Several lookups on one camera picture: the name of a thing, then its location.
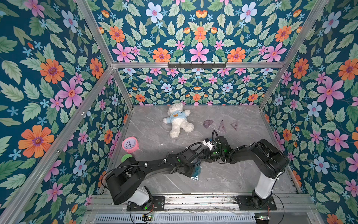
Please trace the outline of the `teal ruler set bag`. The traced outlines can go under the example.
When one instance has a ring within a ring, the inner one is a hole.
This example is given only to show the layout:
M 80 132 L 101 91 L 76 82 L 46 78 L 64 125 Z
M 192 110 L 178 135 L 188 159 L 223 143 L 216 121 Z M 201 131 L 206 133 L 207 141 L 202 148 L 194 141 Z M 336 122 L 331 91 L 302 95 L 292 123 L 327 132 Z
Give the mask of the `teal ruler set bag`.
M 193 180 L 197 181 L 199 179 L 199 177 L 200 177 L 200 174 L 201 174 L 201 166 L 200 165 L 195 166 L 194 171 L 193 171 L 193 173 L 191 175 L 191 178 Z

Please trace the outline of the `purple narrow triangle ruler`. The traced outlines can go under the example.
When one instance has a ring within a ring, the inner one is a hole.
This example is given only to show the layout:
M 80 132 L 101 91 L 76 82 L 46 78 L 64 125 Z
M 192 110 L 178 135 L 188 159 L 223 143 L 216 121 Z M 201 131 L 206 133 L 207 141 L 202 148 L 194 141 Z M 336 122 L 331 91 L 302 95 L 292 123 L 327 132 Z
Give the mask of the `purple narrow triangle ruler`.
M 219 124 L 219 127 L 218 127 L 218 130 L 223 132 L 223 133 L 226 133 L 226 128 L 225 128 L 225 124 L 224 124 L 223 120 L 221 120 L 221 122 Z

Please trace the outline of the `purple protractor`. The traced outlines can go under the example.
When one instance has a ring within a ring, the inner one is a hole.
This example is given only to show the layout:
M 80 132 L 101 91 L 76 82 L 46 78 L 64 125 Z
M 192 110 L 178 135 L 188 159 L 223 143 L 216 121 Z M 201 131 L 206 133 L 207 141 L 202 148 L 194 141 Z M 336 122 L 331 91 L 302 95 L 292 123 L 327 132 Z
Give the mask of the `purple protractor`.
M 213 120 L 207 119 L 207 120 L 205 120 L 205 121 L 203 122 L 203 127 L 204 127 L 205 129 L 208 129 L 212 124 L 213 124 Z

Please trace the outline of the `purple wide triangle ruler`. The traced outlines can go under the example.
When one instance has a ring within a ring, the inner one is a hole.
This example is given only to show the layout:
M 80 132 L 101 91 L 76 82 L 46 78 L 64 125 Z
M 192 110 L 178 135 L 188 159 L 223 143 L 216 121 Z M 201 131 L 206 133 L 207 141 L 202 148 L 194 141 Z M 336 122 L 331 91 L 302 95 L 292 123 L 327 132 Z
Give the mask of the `purple wide triangle ruler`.
M 239 128 L 239 122 L 238 121 L 234 121 L 233 123 L 230 124 L 232 126 L 232 128 L 235 130 L 235 131 L 238 131 L 238 128 Z

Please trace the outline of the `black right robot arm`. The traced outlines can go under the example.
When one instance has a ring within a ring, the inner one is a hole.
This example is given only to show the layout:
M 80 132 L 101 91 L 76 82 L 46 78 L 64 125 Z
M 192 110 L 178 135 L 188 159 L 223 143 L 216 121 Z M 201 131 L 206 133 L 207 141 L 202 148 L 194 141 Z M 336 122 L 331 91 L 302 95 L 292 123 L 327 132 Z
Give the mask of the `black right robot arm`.
M 263 208 L 269 202 L 275 183 L 289 163 L 284 154 L 266 139 L 231 148 L 225 137 L 213 131 L 212 139 L 205 139 L 202 145 L 205 148 L 198 153 L 198 157 L 206 162 L 236 164 L 242 161 L 254 161 L 261 174 L 252 192 L 251 200 L 244 205 L 257 209 Z

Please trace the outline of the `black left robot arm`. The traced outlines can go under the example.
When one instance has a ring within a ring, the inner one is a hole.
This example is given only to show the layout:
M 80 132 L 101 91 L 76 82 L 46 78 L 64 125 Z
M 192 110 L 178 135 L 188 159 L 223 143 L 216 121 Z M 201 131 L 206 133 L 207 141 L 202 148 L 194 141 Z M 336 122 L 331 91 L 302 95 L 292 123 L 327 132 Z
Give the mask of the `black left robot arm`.
M 188 146 L 177 154 L 153 161 L 137 161 L 130 157 L 105 176 L 107 189 L 115 205 L 122 204 L 134 196 L 145 179 L 155 175 L 179 173 L 196 179 L 201 172 L 201 158 L 197 151 L 201 142 Z

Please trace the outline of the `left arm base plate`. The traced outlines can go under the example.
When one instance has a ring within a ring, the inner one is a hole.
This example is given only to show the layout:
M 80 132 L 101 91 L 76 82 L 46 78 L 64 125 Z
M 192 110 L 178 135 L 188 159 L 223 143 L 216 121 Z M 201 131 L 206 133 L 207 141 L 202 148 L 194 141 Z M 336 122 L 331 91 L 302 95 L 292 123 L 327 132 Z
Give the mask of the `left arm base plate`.
M 164 196 L 153 196 L 149 198 L 147 202 L 142 205 L 138 205 L 133 200 L 129 200 L 127 203 L 126 211 L 164 211 L 165 197 Z

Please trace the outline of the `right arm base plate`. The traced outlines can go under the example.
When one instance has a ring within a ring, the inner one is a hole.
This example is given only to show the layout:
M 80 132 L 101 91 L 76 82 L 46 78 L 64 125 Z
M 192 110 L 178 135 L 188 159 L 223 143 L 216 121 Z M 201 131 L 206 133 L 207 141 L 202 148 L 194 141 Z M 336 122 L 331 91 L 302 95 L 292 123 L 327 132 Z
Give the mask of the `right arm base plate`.
M 276 211 L 277 206 L 272 196 L 261 199 L 258 196 L 237 196 L 235 201 L 241 211 Z

